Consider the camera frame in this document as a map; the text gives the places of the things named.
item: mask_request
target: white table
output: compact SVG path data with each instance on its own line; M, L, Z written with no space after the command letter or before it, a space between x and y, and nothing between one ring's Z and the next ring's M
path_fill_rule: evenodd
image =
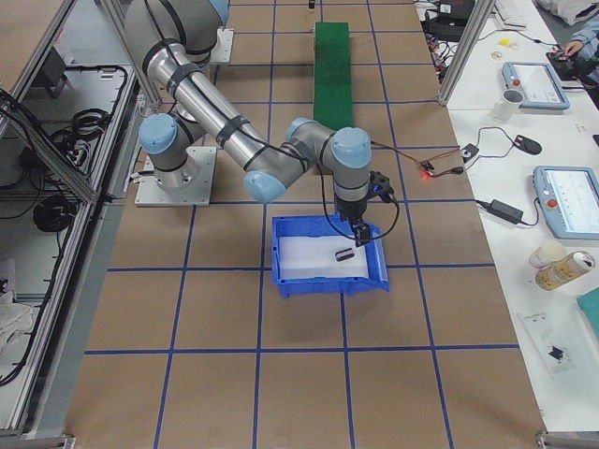
M530 1L517 1L526 18L527 36L553 42L553 38ZM489 19L481 36L497 29ZM498 44L508 37L515 48ZM499 98L504 81L501 67L507 61L546 62L550 46L536 44L523 36L498 32L479 41L448 103L449 115L461 147L476 142L480 127L493 125L489 111ZM494 51L503 57L495 60ZM536 166L585 166L599 174L599 147L592 139L599 134L599 111L582 91L568 91L571 108L559 112L519 111L502 128L514 138L522 134L538 141L543 151L532 156L513 149L504 159L481 159L468 176L475 198L499 199L524 211L533 222L536 197L532 174ZM483 131L481 154L503 154L509 142L498 130ZM548 431L599 430L599 343L577 308L576 297L599 286L599 269L553 291L534 283L535 269L528 256L545 239L550 239L544 218L533 228L514 226L481 210L481 219L516 329L533 390ZM568 252L584 250L599 260L599 241L562 240ZM567 348L574 368L550 374L528 334L521 317L546 314L546 340Z

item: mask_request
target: blue bin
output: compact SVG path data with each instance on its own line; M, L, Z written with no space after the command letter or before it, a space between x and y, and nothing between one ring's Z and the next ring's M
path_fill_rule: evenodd
M339 216L330 215L329 218L337 229L348 236L352 235L349 224L347 222L342 222ZM380 229L372 224L371 230L374 236L380 235L381 233ZM385 263L383 244L380 239L373 240L365 246L368 278L281 278L281 254L279 252L280 238L325 237L337 235L337 232L330 227L327 217L324 215L272 218L272 283L278 287L282 297L311 293L343 293L351 296L356 292L367 292L374 288L389 291L387 265Z

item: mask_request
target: white paper cup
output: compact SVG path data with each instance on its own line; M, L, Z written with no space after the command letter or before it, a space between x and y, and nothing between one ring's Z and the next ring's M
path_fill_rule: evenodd
M490 117L498 123L507 122L522 103L524 95L516 89L506 89L490 112Z
M535 268L543 268L547 265L557 262L565 257L566 250L557 240L545 240L541 243L534 253L528 258L528 261Z

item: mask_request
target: blue joint cap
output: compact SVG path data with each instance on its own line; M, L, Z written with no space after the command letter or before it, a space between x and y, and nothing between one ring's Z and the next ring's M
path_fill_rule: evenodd
M271 203L285 193L285 185L274 176L262 171L248 171L243 185L249 194L260 203Z
M304 119L303 117L298 117L296 120L291 122L291 124L287 128L287 132L285 133L285 140L290 140L293 137L293 134L298 130L300 126L309 122L315 123L314 120Z
M228 20L228 1L227 0L210 0L212 7L216 10L221 22L225 25Z
M149 154L167 150L177 137L177 122L168 114L154 114L139 127L139 140Z
M335 133L332 152L340 164L349 168L364 168L373 158L371 137L361 128L343 128Z

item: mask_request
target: green strip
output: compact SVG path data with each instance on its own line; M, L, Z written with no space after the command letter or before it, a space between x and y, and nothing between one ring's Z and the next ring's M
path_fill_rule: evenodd
M314 119L338 130L354 126L349 24L316 23Z

